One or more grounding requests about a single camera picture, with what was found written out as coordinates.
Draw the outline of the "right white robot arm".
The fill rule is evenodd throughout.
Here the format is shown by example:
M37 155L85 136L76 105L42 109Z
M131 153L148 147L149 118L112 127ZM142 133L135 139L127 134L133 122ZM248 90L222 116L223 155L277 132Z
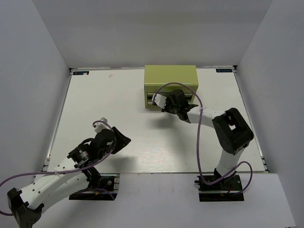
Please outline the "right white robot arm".
M178 116L189 124L198 124L197 131L197 163L201 182L206 185L216 185L219 189L226 189L231 185L239 166L242 152L254 139L254 134L238 109L230 108L226 111L215 111L202 107L202 104L190 104L184 92L180 89L171 91L168 95L153 95L153 104L160 107L162 112ZM200 166L200 127L204 125L215 130L222 153L218 165L214 169L214 179L207 182Z

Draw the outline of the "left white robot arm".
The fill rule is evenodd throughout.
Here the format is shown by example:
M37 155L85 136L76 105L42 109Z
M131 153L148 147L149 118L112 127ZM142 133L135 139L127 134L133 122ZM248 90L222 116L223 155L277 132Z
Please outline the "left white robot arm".
M126 147L131 139L116 127L102 129L95 137L83 140L49 175L8 191L8 205L20 228L32 227L57 202L79 191L104 186L94 164Z

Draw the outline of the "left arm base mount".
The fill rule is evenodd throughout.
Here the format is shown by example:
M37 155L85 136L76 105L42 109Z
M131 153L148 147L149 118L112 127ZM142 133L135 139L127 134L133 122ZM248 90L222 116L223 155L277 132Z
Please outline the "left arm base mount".
M69 200L114 201L117 197L120 183L119 174L102 174L95 180L90 180L85 189L69 196Z

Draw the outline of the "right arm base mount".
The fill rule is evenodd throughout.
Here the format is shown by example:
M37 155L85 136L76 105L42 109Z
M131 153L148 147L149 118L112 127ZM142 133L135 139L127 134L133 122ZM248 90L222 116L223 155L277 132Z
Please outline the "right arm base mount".
M199 188L200 202L238 202L244 201L241 179L235 175L227 181L218 182L214 185L207 185L202 182L201 177L197 176L194 183Z

